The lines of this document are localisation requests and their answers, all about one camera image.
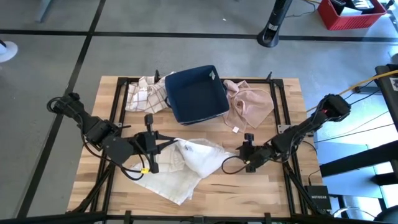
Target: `pink cloth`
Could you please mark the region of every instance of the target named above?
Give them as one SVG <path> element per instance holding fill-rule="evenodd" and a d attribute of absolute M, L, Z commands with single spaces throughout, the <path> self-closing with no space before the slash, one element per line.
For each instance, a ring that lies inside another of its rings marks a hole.
<path fill-rule="evenodd" d="M 231 128 L 244 132 L 247 124 L 257 128 L 274 109 L 271 96 L 264 90 L 250 88 L 246 81 L 236 84 L 225 80 L 229 111 L 223 115 L 224 122 Z"/>

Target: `yellow tag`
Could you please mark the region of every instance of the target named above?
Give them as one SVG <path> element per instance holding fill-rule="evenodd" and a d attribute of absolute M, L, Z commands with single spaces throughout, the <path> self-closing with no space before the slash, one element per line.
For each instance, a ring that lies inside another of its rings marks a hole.
<path fill-rule="evenodd" d="M 147 174 L 149 172 L 149 168 L 142 168 L 141 174 Z"/>

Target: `white cloth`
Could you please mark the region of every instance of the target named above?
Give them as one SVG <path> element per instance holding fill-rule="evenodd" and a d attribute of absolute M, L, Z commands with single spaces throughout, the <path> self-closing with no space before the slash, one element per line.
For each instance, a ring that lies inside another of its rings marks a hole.
<path fill-rule="evenodd" d="M 126 111 L 156 113 L 168 107 L 166 96 L 165 77 L 157 83 L 155 77 L 141 77 L 138 83 L 129 85 Z"/>
<path fill-rule="evenodd" d="M 179 139 L 157 155 L 158 162 L 162 161 L 163 164 L 168 165 L 161 166 L 159 163 L 159 173 L 145 174 L 135 183 L 181 205 L 187 198 L 192 198 L 193 190 L 202 178 L 206 178 L 220 168 L 221 163 L 232 155 L 221 146 L 206 139 L 191 139 L 189 141 Z M 180 158 L 184 160 L 183 166 L 181 166 Z M 142 168 L 141 163 L 132 167 L 135 170 L 140 168 Z M 174 170 L 174 172 L 164 172 L 165 170 Z M 132 172 L 129 172 L 129 175 L 134 178 L 140 176 L 140 174 Z"/>

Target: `black box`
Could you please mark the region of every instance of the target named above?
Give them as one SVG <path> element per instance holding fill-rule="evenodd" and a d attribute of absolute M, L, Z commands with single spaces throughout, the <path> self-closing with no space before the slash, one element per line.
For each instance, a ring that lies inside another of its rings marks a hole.
<path fill-rule="evenodd" d="M 312 201 L 322 210 L 331 210 L 329 191 L 326 186 L 305 186 Z"/>

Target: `wooden table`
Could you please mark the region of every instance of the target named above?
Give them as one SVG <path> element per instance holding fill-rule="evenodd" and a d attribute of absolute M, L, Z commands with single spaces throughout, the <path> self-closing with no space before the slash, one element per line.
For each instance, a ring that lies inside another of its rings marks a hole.
<path fill-rule="evenodd" d="M 102 119 L 109 119 L 117 79 L 118 77 L 102 77 L 93 115 Z M 299 80 L 285 78 L 283 81 L 291 122 L 292 124 L 299 124 L 307 117 Z M 250 85 L 270 92 L 269 84 Z M 276 92 L 279 113 L 281 120 L 283 120 L 279 91 Z M 122 98 L 123 90 L 119 97 L 115 121 L 118 120 Z M 145 131 L 144 113 L 126 112 L 124 125 L 129 124 L 132 127 L 124 129 L 122 137 Z M 176 122 L 171 109 L 162 110 L 154 115 L 153 128 L 166 136 L 183 139 L 206 138 L 231 152 L 237 152 L 235 149 L 244 141 L 244 134 L 233 133 L 231 128 L 224 124 L 222 117 L 190 126 L 182 126 Z M 266 142 L 277 134 L 274 113 L 271 113 L 257 129 L 248 126 L 246 132 L 254 134 L 255 144 L 260 145 Z M 313 142 L 310 138 L 306 138 L 306 141 Z M 317 156 L 308 144 L 300 145 L 297 156 L 302 181 L 305 185 L 308 182 L 308 175 L 319 169 Z M 130 167 L 138 162 L 138 158 L 132 156 L 124 165 Z M 99 163 L 100 160 L 93 157 L 87 150 L 82 151 L 68 210 L 74 209 L 94 186 Z M 231 160 L 225 169 L 236 170 L 241 166 L 241 161 Z M 311 181 L 313 185 L 321 185 L 320 173 L 313 174 Z M 297 213 L 300 213 L 298 195 L 293 184 L 292 188 L 295 209 Z M 102 191 L 98 208 L 102 206 L 103 194 Z M 181 206 L 135 184 L 123 176 L 117 168 L 108 214 L 124 215 L 126 210 L 131 210 L 133 215 L 263 217 L 264 212 L 269 212 L 272 217 L 290 216 L 282 165 L 271 161 L 265 163 L 258 168 L 256 173 L 252 174 L 240 172 L 235 175 L 226 175 L 219 169 L 206 179 L 201 180 L 195 188 L 193 199 L 186 200 Z"/>

